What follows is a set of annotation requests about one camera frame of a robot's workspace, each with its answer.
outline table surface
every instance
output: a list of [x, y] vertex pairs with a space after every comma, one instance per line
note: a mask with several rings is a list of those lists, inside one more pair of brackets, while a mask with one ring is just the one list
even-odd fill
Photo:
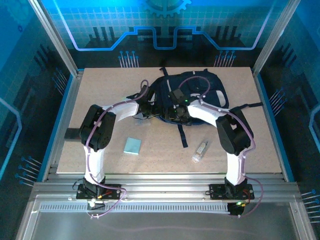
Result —
[[[168, 67], [169, 75], [202, 71], [203, 67]], [[222, 81], [229, 107], [260, 102], [249, 67], [208, 67]], [[150, 83], [163, 76], [159, 68], [86, 68], [80, 83], [69, 128], [79, 128], [93, 104], [107, 106], [140, 91], [140, 82]], [[248, 154], [247, 173], [280, 173], [278, 155], [262, 107], [243, 110], [256, 142], [256, 150]], [[227, 155], [220, 145], [218, 132], [211, 125], [184, 126], [188, 143], [183, 148], [176, 125], [156, 118], [150, 125], [136, 125], [127, 117], [114, 126], [112, 138], [105, 149], [105, 173], [226, 173]], [[142, 140], [139, 155], [124, 153], [128, 137]], [[212, 141], [199, 163], [192, 161], [202, 140]], [[58, 164], [58, 173], [84, 173], [85, 151], [80, 142], [65, 141]]]

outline enclosure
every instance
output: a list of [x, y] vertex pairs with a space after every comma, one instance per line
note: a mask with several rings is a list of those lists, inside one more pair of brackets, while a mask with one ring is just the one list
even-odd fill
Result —
[[[318, 239], [320, 5], [316, 0], [29, 0], [0, 2], [3, 239]], [[86, 170], [79, 129], [91, 105], [140, 92], [140, 82], [207, 69], [229, 108], [243, 109], [256, 143], [245, 172], [261, 204], [226, 216], [212, 200], [227, 156], [217, 130], [127, 117], [104, 153], [114, 212], [87, 215], [74, 183]], [[138, 155], [124, 153], [127, 138]], [[204, 140], [203, 159], [192, 155]], [[106, 203], [103, 213], [115, 202]]]

